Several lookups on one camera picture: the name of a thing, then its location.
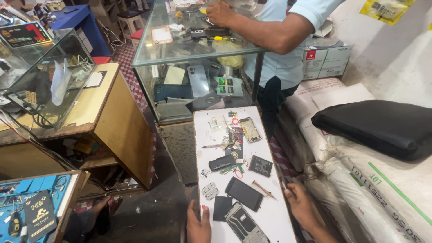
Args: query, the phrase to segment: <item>person's foot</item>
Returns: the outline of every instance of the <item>person's foot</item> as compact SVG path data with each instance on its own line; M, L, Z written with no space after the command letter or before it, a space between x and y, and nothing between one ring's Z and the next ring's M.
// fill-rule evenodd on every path
M92 211L95 214L95 217L97 217L101 213L102 209L106 206L106 204L108 203L108 201L110 199L111 199L111 196L106 196L102 200L102 202L100 202L100 203L98 203L92 207Z

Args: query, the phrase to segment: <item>light blue shirt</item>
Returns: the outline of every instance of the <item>light blue shirt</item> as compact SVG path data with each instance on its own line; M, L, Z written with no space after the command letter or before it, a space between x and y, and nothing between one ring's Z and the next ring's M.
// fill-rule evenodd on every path
M290 13L297 13L307 18L315 30L319 29L327 17L345 0L297 0ZM263 7L260 21L283 21L286 18L287 0L269 0ZM286 55L266 52L261 72L260 86L265 87L269 79L276 76L282 82L281 90L296 86L303 78L303 53L307 37L298 47ZM248 55L245 63L246 74L253 79L256 55Z

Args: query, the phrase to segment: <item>glass panel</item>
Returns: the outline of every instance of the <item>glass panel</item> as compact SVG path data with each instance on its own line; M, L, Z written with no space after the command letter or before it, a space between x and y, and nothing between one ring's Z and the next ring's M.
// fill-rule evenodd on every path
M206 39L191 39L189 34L180 35L179 31L171 29L172 42L166 44L154 44L152 38L152 29L157 26L166 26L170 24L183 24L186 29L190 27L211 27L210 24L203 21L206 15L197 11L195 13L186 13L185 8L179 8L172 14L168 15L164 0L156 0L149 21L144 29L135 57L132 61L132 67L147 66L153 64L165 64L173 62L182 62L190 60L208 59L223 56L244 55L258 52L265 52L264 49L256 47L236 33L232 33L228 38L237 38L240 41L234 41L235 46L215 47L211 41ZM182 11L182 17L176 17L177 11ZM247 10L239 9L241 14L254 18Z
M75 30L69 29L5 95L27 107L36 122L58 129L94 67Z
M251 87L245 83L242 66L247 57L255 56L192 60L135 70L158 123L190 121L197 110L249 106Z
M56 43L59 43L72 29L54 30L56 36L52 42L41 45L23 46L20 48L10 48L0 40L0 58L10 65L10 71L0 76L0 90L6 90L23 76L23 74L32 69L32 66L38 62Z

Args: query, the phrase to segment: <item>glass display case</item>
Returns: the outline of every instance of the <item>glass display case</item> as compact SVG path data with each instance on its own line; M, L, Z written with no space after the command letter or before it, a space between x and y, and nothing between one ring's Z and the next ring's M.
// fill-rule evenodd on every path
M52 42L40 45L8 49L3 43L0 61L9 64L6 73L18 74L14 82L2 82L0 91L39 126L58 129L95 63L74 29L54 33Z
M224 40L200 38L196 34L212 27L206 14L174 2L169 14L167 5L155 1L132 61L156 121L186 122L197 110L254 105L265 50L231 30L217 30ZM243 66L251 59L256 64L249 83Z

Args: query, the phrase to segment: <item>plastic stool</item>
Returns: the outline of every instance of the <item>plastic stool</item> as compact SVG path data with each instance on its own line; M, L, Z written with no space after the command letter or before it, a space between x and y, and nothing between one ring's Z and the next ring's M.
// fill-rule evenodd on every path
M117 14L123 35L129 40L131 40L130 36L140 29L138 28L136 21L139 21L141 28L144 28L144 22L140 14L140 12L132 10L123 11Z
M143 36L144 30L140 29L137 32L130 35L130 38L132 39L132 45L133 49L137 51L138 44L140 43L140 39Z
M93 61L95 61L96 64L101 65L105 63L110 63L111 57L93 57Z

